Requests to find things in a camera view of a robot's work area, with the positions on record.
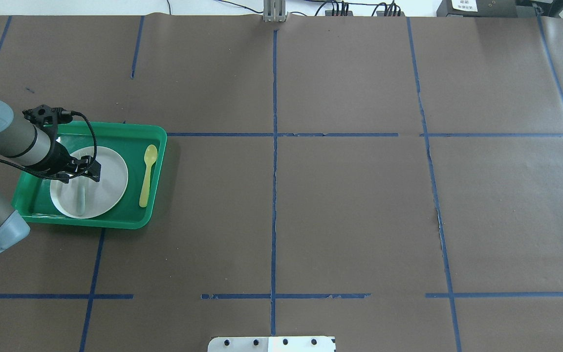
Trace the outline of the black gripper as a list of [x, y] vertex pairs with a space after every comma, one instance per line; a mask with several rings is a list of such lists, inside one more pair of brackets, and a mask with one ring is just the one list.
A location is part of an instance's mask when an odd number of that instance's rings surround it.
[[50, 147], [47, 156], [37, 165], [39, 178], [69, 182], [74, 177], [84, 176], [93, 182], [100, 182], [101, 163], [94, 156], [73, 158], [60, 142], [53, 142]]

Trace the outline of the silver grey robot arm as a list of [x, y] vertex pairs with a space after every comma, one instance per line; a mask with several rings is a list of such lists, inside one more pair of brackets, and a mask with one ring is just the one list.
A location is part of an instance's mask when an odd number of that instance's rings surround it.
[[[16, 116], [0, 100], [0, 163], [45, 180], [69, 183], [78, 177], [99, 182], [101, 164], [92, 155], [73, 157], [57, 140], [58, 127], [83, 114], [74, 110], [40, 105]], [[0, 193], [0, 253], [25, 239], [30, 227], [18, 210]]]

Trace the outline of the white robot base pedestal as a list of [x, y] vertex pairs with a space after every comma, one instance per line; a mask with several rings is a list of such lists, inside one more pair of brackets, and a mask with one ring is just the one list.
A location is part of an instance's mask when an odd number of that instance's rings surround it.
[[331, 336], [247, 336], [211, 339], [208, 352], [335, 352]]

